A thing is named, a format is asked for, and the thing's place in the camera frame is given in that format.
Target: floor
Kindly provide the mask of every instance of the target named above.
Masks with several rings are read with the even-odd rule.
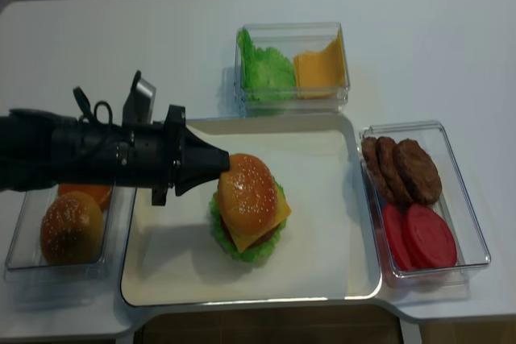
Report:
[[[420,332],[422,344],[516,343],[516,319],[431,323]],[[399,320],[376,306],[317,307],[165,315],[142,327],[134,342],[396,344],[402,343],[402,333]]]

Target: top bun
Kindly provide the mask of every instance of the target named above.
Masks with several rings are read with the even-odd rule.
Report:
[[[80,193],[87,193],[90,195],[104,211],[110,204],[112,187],[109,185],[88,185],[88,184],[59,184],[57,195],[65,195],[79,191]]]
[[[230,170],[218,180],[218,207],[229,230],[241,237],[268,231],[277,212],[273,175],[263,161],[239,153],[230,156]]]
[[[51,265],[92,262],[98,257],[102,231],[102,211],[95,200],[77,191],[66,193],[41,221],[41,252]]]

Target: clear plastic container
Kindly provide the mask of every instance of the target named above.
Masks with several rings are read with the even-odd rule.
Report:
[[[340,23],[293,23],[254,24],[243,26],[251,36],[256,48],[276,48],[291,63],[293,58],[304,52],[320,52],[335,39],[340,39],[344,81],[342,85],[329,87],[285,88],[248,90],[245,85],[245,70],[239,45],[235,54],[235,100],[244,116],[282,114],[297,112],[337,112],[347,102],[350,88],[346,51]]]
[[[375,236],[380,261],[383,269],[387,269],[386,272],[384,271],[387,284],[391,287],[424,283],[462,284],[479,269],[488,267],[491,255],[443,126],[436,121],[371,126],[360,132],[360,141],[369,136],[376,138],[389,136],[397,143],[403,139],[413,139],[418,141],[421,148],[430,155],[439,171],[443,185],[439,200],[431,208],[448,224],[457,247],[458,258],[454,267],[417,271],[403,271],[397,267],[385,238],[381,216],[385,201],[373,188],[365,162],[362,160],[364,182],[372,192],[369,207],[373,225],[376,228]]]
[[[95,259],[77,265],[50,265],[41,253],[40,226],[47,208],[57,197],[57,186],[27,192],[6,259],[6,280],[30,276],[37,282],[68,282],[103,277],[106,274],[106,242],[110,233],[114,193],[113,188],[110,204],[103,213],[102,243]]]

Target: lettuce leaf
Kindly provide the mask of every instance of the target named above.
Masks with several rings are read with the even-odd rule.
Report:
[[[290,60],[275,48],[255,48],[251,36],[242,29],[237,37],[245,78],[243,88],[253,101],[284,100],[294,93],[277,94],[260,92],[281,92],[296,89],[296,77]]]

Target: hamburger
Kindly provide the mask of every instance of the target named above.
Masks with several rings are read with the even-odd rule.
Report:
[[[233,259],[256,263],[273,252],[291,209],[283,188],[263,161],[230,156],[210,202],[214,237]]]

